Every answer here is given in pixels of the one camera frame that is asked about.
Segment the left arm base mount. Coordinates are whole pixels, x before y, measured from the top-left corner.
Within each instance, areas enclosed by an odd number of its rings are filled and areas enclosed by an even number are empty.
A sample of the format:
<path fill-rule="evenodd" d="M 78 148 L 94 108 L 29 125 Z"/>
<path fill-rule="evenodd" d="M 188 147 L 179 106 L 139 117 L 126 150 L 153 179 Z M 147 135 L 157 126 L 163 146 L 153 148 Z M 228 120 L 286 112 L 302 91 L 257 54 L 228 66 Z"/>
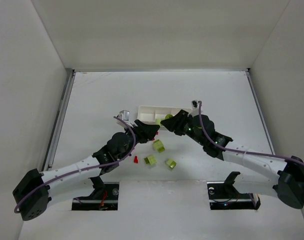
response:
<path fill-rule="evenodd" d="M 117 211 L 119 182 L 103 182 L 100 177 L 91 178 L 94 190 L 88 196 L 76 197 L 72 211 Z"/>

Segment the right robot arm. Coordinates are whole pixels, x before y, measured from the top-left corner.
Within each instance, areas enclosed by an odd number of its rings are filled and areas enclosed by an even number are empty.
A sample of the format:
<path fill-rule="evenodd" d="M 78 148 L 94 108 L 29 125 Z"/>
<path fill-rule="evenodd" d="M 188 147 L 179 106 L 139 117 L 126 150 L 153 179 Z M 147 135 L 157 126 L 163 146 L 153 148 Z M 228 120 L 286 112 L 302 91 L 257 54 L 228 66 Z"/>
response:
<path fill-rule="evenodd" d="M 232 172 L 224 181 L 228 187 L 241 194 L 275 197 L 294 209 L 304 207 L 304 162 L 300 158 L 253 152 L 217 132 L 213 121 L 201 113 L 191 115 L 181 110 L 175 116 L 162 120 L 161 124 L 178 136 L 190 137 L 212 158 L 241 165 L 264 176 L 259 179 Z"/>

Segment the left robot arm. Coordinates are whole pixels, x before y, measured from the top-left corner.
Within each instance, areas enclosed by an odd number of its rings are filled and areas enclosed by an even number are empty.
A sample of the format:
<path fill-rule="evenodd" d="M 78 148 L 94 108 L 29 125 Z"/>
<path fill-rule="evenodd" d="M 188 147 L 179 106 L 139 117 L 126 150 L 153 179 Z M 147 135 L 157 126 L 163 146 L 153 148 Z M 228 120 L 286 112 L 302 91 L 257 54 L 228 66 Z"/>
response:
<path fill-rule="evenodd" d="M 123 130 L 112 134 L 93 153 L 71 160 L 56 157 L 54 165 L 48 169 L 27 171 L 13 190 L 14 212 L 27 222 L 65 200 L 100 195 L 105 190 L 101 177 L 130 157 L 136 146 L 153 140 L 160 129 L 157 124 L 146 124 L 138 119 L 134 124 L 121 119 L 117 122 Z"/>

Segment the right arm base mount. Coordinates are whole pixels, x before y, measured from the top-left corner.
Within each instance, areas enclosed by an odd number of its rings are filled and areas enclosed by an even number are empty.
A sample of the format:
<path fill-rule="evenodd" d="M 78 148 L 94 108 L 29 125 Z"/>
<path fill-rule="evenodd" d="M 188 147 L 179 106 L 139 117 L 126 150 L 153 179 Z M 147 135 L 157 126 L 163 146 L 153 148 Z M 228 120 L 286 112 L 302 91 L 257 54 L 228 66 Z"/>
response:
<path fill-rule="evenodd" d="M 224 181 L 208 181 L 207 192 L 212 211 L 258 210 L 260 197 L 253 193 L 240 193 L 234 187 L 240 172 L 233 171 Z"/>

